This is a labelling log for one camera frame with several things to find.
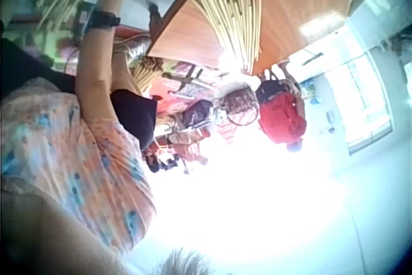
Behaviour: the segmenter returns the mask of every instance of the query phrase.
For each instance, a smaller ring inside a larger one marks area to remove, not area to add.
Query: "shoe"
[[[114,53],[125,53],[127,56],[127,63],[133,59],[139,58],[146,54],[149,46],[151,44],[150,36],[142,34],[133,40],[127,41],[125,43],[114,44],[113,54]]]

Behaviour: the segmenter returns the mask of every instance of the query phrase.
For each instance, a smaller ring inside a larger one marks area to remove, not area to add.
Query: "red shirt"
[[[306,120],[297,114],[294,104],[295,97],[282,92],[260,107],[262,131],[276,144],[297,142],[306,131]]]

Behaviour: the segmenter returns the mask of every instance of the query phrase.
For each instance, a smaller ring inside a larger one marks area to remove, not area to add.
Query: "bright light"
[[[256,128],[238,135],[243,143],[216,144],[206,171],[156,180],[159,242],[254,261],[307,244],[341,211],[342,189],[314,145],[291,154]]]
[[[325,32],[329,28],[336,27],[338,24],[343,23],[344,20],[345,18],[341,14],[337,12],[330,12],[328,14],[324,14],[323,16],[316,17],[302,25],[300,31],[304,36],[309,37]]]

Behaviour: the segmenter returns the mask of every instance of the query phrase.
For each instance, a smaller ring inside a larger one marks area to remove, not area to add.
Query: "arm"
[[[122,0],[98,0],[97,6],[119,16]],[[76,94],[86,121],[117,120],[110,101],[111,58],[115,29],[90,29],[80,48]]]
[[[1,210],[2,248],[12,248],[13,259],[17,257],[16,263],[30,274],[132,274],[87,228],[49,199],[2,192]]]
[[[296,111],[297,114],[305,119],[305,114],[304,114],[304,101],[302,98],[296,97],[295,98],[295,104],[296,104]]]

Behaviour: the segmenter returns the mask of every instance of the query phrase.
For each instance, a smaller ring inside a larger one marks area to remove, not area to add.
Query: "floral shirt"
[[[156,212],[139,141],[117,121],[85,123],[77,97],[44,79],[27,82],[1,108],[2,189],[23,181],[107,246],[129,252]]]

